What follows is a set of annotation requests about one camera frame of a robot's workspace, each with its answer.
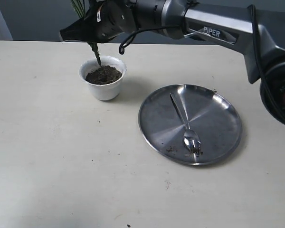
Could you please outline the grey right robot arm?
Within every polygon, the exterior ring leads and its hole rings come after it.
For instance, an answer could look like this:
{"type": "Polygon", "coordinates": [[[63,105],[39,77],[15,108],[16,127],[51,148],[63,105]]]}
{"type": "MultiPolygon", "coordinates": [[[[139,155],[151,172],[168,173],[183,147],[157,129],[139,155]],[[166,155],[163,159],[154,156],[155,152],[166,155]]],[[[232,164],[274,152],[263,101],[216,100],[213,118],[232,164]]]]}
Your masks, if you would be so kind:
{"type": "Polygon", "coordinates": [[[285,12],[216,6],[195,0],[91,0],[88,9],[73,1],[79,19],[60,30],[62,41],[107,43],[122,33],[119,53],[146,31],[191,38],[244,56],[250,83],[260,81],[267,111],[285,125],[285,12]]]}

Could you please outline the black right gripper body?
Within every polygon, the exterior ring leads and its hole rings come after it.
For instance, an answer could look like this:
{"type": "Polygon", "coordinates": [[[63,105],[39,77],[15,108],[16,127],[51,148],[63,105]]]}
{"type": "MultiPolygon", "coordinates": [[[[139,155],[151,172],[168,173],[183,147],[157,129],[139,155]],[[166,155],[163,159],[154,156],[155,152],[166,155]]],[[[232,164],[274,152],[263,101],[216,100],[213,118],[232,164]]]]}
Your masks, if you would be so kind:
{"type": "Polygon", "coordinates": [[[122,33],[139,28],[136,0],[95,1],[95,43],[108,43],[122,33]]]}

